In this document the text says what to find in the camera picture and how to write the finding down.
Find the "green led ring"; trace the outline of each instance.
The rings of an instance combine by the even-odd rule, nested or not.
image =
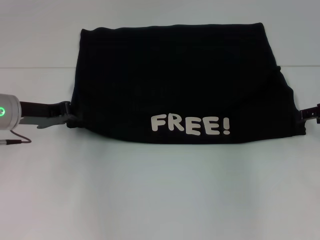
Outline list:
[[[6,113],[6,110],[3,107],[0,107],[0,117],[4,116]]]

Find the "white table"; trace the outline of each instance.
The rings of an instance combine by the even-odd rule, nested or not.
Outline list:
[[[2,0],[0,92],[70,100],[82,28],[264,23],[299,109],[320,103],[315,0]],[[239,145],[151,145],[53,126],[0,148],[1,240],[318,240],[320,126]],[[14,139],[0,132],[0,139]]]

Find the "white background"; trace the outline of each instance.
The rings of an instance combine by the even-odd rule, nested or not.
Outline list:
[[[0,0],[0,92],[70,100],[82,28],[262,22],[297,107],[314,107],[319,9],[318,0]],[[320,126],[306,128],[239,145],[151,145],[20,125],[33,143],[0,148],[0,239],[319,240]]]

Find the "black cloth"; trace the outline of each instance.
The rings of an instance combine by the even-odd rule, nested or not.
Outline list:
[[[262,23],[83,29],[71,111],[69,128],[141,143],[306,134]]]

